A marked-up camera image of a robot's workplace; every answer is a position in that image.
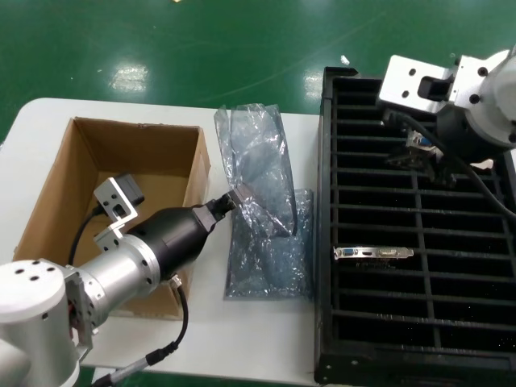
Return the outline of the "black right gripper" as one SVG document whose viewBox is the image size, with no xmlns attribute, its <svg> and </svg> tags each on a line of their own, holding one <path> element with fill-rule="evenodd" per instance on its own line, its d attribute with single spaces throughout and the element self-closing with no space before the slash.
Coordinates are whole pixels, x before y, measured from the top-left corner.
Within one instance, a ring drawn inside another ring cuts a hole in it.
<svg viewBox="0 0 516 387">
<path fill-rule="evenodd" d="M 449 150 L 468 164 L 497 158 L 509 150 L 507 147 L 494 145 L 482 139 L 464 116 L 438 116 L 436 135 Z M 423 166 L 426 158 L 427 153 L 421 149 L 400 147 L 394 149 L 385 162 L 392 166 Z M 427 176 L 433 184 L 456 186 L 455 166 L 446 158 L 430 158 L 426 169 Z"/>
</svg>

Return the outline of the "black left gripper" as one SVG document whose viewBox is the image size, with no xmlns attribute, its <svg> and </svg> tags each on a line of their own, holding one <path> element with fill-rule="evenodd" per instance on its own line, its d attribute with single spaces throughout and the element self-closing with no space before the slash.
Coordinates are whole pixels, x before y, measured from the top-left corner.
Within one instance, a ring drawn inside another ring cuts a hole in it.
<svg viewBox="0 0 516 387">
<path fill-rule="evenodd" d="M 238 185 L 204 205 L 159 210 L 139 224 L 139 239 L 157 259 L 160 278 L 168 279 L 195 261 L 217 222 L 251 197 L 246 185 Z"/>
</svg>

